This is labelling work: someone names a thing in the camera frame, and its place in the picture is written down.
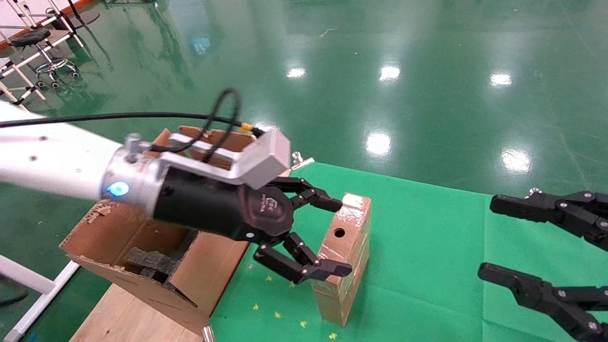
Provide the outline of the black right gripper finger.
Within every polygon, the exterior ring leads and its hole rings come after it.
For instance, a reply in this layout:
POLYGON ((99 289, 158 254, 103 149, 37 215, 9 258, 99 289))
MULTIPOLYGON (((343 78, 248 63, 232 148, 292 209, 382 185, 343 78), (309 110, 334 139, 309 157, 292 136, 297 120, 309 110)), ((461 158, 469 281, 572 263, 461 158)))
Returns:
POLYGON ((608 250, 606 193, 585 190, 558 196, 532 192, 523 199, 497 194, 492 197, 489 208, 504 216, 552 223, 595 247, 608 250))
POLYGON ((491 263, 482 263, 478 277, 508 288, 519 306, 549 316, 579 342, 606 342, 608 325, 591 312, 608 309, 606 286, 554 286, 540 277, 491 263))

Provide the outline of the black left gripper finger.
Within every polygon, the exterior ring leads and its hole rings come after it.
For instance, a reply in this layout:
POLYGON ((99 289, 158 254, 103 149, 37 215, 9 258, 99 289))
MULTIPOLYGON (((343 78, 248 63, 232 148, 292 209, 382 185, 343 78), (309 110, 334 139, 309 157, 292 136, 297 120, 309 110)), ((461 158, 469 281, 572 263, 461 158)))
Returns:
POLYGON ((254 259, 295 285, 309 279, 325 281, 330 276, 346 277, 352 272, 348 263, 317 257, 295 232, 286 235, 283 247, 292 258, 277 252, 269 243, 262 243, 256 249, 254 259))
POLYGON ((316 188, 304 178, 277 177, 270 182, 270 186, 278 188, 283 193, 294 194, 290 198, 293 210, 302 208, 306 204, 333 213, 338 212, 342 208, 341 200, 330 197, 324 190, 316 188))

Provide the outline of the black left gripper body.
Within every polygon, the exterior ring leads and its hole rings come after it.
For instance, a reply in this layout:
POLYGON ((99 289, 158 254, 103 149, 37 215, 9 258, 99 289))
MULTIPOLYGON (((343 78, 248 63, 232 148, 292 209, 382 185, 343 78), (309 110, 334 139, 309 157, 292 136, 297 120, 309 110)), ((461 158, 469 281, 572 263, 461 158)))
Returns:
POLYGON ((278 188, 252 189, 169 168, 153 218, 234 241, 272 244, 291 231, 294 210, 278 188))

